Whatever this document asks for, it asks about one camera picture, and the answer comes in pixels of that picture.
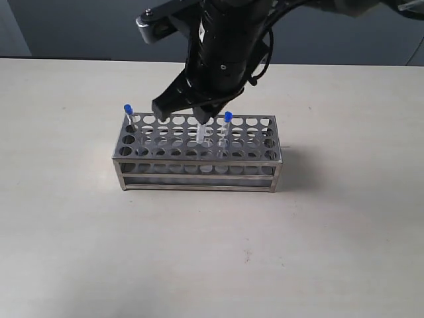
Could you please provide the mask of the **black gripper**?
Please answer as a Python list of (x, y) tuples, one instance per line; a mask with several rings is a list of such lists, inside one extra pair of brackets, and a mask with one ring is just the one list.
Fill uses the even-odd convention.
[(269, 1), (202, 1), (185, 70), (152, 100), (155, 117), (193, 107), (201, 125), (215, 118), (259, 66), (270, 47), (263, 41)]

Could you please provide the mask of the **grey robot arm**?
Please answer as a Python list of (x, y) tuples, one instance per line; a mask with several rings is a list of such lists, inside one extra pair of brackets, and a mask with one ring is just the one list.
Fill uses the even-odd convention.
[(176, 79), (152, 100), (161, 121), (192, 109), (205, 124), (227, 103), (255, 86), (266, 73), (274, 51), (273, 26), (299, 7), (356, 17), (378, 1), (169, 1), (147, 9), (136, 20), (147, 44), (175, 32), (188, 39), (185, 66)]

